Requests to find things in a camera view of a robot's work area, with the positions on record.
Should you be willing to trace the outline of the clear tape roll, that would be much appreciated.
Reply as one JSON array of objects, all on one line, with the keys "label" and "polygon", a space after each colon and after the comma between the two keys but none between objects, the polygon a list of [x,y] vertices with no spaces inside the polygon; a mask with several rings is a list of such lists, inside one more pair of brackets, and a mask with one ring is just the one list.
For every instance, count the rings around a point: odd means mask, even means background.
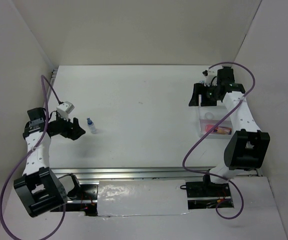
[{"label": "clear tape roll", "polygon": [[214,115],[211,112],[206,112],[205,113],[205,118],[207,120],[213,120],[214,119]]}]

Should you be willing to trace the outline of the pink capped tube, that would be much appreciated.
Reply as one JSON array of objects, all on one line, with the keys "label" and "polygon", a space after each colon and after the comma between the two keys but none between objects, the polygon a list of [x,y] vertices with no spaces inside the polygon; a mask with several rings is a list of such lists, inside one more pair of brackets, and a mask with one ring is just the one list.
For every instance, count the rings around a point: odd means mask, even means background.
[{"label": "pink capped tube", "polygon": [[[205,131],[208,132],[214,127],[212,124],[207,124],[205,126]],[[232,128],[230,127],[225,127],[225,126],[217,126],[215,127],[211,134],[216,134],[216,135],[231,135],[232,134]]]}]

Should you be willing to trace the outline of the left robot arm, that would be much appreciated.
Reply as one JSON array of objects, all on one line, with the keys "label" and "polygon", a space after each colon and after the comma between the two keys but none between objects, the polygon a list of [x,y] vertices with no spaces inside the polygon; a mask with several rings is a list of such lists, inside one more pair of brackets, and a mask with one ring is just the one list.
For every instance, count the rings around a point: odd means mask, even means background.
[{"label": "left robot arm", "polygon": [[42,107],[28,111],[30,120],[26,123],[23,137],[30,154],[22,177],[14,181],[14,188],[26,211],[33,218],[82,195],[82,186],[74,174],[56,177],[49,167],[49,150],[53,136],[61,135],[77,140],[85,134],[77,118],[69,119],[73,109],[71,103],[61,103],[55,111],[54,121],[50,120]]}]

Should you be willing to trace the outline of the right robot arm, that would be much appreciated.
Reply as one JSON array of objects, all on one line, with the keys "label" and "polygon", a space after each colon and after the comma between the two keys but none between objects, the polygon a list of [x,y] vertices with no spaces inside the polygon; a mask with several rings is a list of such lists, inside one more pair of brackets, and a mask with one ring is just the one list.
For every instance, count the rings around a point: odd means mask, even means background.
[{"label": "right robot arm", "polygon": [[270,136],[256,124],[246,100],[248,92],[242,84],[235,82],[232,68],[207,69],[203,75],[205,82],[194,84],[189,106],[215,107],[218,102],[223,103],[227,114],[206,130],[209,134],[223,132],[220,124],[225,120],[232,124],[231,139],[224,150],[223,161],[203,176],[202,190],[207,196],[213,196],[220,186],[238,174],[261,168]]}]

